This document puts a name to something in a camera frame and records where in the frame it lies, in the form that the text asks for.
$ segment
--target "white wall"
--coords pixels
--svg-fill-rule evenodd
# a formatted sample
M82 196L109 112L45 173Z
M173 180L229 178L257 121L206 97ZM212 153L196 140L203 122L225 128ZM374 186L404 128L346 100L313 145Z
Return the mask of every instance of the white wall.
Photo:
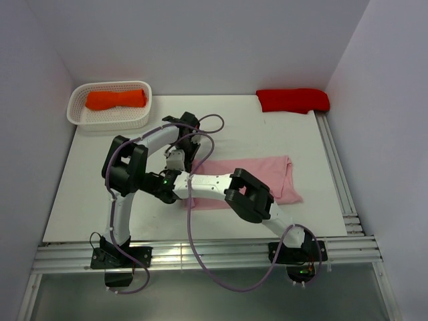
M155 94L325 88L368 0L27 0L79 84Z
M0 2L0 320L14 320L74 127L72 79L23 0Z
M371 0L327 87L357 210L405 320L428 315L428 2Z

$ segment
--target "pink towel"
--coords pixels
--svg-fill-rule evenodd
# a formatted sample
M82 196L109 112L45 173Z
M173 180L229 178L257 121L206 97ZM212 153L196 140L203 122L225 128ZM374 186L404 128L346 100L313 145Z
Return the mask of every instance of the pink towel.
M292 162L288 156L249 158L233 160L206 160L195 174L224 175L236 168L245 169L265 183L278 204L302 202L302 197L293 188ZM228 209L225 201L216 199L193 199L192 209Z

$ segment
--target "orange cloth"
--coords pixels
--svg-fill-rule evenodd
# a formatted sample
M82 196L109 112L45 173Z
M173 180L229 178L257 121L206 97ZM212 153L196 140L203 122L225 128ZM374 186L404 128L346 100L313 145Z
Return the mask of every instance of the orange cloth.
M115 106L144 107L147 97L144 90L130 90L128 92L90 92L85 106L91 110L105 110Z

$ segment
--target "white basket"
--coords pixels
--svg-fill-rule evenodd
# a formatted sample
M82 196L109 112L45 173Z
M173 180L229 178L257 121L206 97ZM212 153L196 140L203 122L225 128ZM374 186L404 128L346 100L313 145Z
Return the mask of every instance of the white basket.
M114 107L107 110L90 110L85 107L90 92L125 92L143 89L147 97L146 106ZM84 130L123 130L143 127L148 122L148 113L152 104L152 88L145 82L98 82L86 84L73 91L67 107L67 119Z

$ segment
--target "white table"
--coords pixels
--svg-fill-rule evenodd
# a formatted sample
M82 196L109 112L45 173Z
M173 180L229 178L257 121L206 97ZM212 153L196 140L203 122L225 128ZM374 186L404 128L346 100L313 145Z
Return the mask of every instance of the white table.
M91 232L104 232L108 220L108 194L101 177L112 139L144 132L171 115L184 111L198 118L211 113L224 117L225 128L213 135L211 159L239 159L288 155L293 162L294 186L304 202L282 205L296 223L317 236L346 236L340 205L315 115L288 112L262 113L256 96L155 96L149 123L139 130L85 132L77 129L43 238L44 242L87 241ZM202 129L217 128L216 119L204 120ZM202 139L203 156L210 142ZM147 171L158 173L165 165L163 150L153 154ZM231 209L194 211L195 239L263 238L275 235L260 224L240 219ZM187 239L186 211L181 202L162 203L137 192L130 219L132 239L182 241Z

